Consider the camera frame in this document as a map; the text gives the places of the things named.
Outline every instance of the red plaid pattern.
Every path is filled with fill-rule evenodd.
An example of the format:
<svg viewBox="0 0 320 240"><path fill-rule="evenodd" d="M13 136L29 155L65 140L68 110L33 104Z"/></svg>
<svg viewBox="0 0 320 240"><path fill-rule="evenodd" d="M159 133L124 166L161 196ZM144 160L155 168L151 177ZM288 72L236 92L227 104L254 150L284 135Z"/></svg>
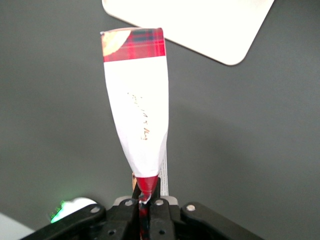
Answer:
<svg viewBox="0 0 320 240"><path fill-rule="evenodd" d="M166 55L165 40L161 28L132 29L129 37L116 52L103 56L103 62L143 59Z"/></svg>

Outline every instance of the red tip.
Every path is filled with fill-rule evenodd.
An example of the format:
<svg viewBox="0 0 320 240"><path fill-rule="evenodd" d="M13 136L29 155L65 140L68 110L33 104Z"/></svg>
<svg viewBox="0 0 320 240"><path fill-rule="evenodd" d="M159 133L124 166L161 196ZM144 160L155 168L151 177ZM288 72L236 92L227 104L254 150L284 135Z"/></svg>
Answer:
<svg viewBox="0 0 320 240"><path fill-rule="evenodd" d="M141 192L145 196L148 196L152 195L152 193L155 191L158 182L158 176L137 177L136 181Z"/></svg>

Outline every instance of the white tray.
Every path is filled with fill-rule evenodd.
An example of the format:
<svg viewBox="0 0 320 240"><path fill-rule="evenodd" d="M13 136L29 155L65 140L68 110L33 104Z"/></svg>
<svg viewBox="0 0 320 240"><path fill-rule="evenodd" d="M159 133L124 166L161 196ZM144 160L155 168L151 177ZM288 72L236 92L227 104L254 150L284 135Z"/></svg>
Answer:
<svg viewBox="0 0 320 240"><path fill-rule="evenodd" d="M168 40L226 65L240 63L274 0L102 0L111 16L163 28Z"/></svg>

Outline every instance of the gray table surface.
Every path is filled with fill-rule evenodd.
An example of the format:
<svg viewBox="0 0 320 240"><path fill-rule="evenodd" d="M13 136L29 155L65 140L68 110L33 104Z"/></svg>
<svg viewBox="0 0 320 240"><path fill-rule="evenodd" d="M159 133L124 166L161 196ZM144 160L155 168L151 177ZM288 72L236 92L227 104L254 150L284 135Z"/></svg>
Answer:
<svg viewBox="0 0 320 240"><path fill-rule="evenodd" d="M61 200L131 193L99 35L127 26L100 0L0 1L0 212L38 229ZM320 1L275 0L236 66L166 49L169 194L319 239Z"/></svg>

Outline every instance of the bolt head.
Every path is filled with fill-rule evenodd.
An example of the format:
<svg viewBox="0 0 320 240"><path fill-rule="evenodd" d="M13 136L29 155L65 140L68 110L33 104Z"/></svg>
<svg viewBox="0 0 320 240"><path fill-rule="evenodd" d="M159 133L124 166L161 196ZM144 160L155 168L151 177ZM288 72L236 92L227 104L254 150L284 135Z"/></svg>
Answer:
<svg viewBox="0 0 320 240"><path fill-rule="evenodd" d="M95 213L97 213L97 212L99 212L99 211L100 211L100 207L95 206L94 208L92 208L92 209L90 210L90 213L95 214Z"/></svg>
<svg viewBox="0 0 320 240"><path fill-rule="evenodd" d="M132 204L134 204L132 200L128 200L124 203L124 205L126 205L127 207L131 206Z"/></svg>
<svg viewBox="0 0 320 240"><path fill-rule="evenodd" d="M192 204L186 206L186 209L189 211L189 212L193 212L196 210L196 207Z"/></svg>
<svg viewBox="0 0 320 240"><path fill-rule="evenodd" d="M164 204L164 201L161 200L161 199L158 199L158 200L156 200L156 201L154 202L154 204L157 205L157 206L161 206L161 205Z"/></svg>

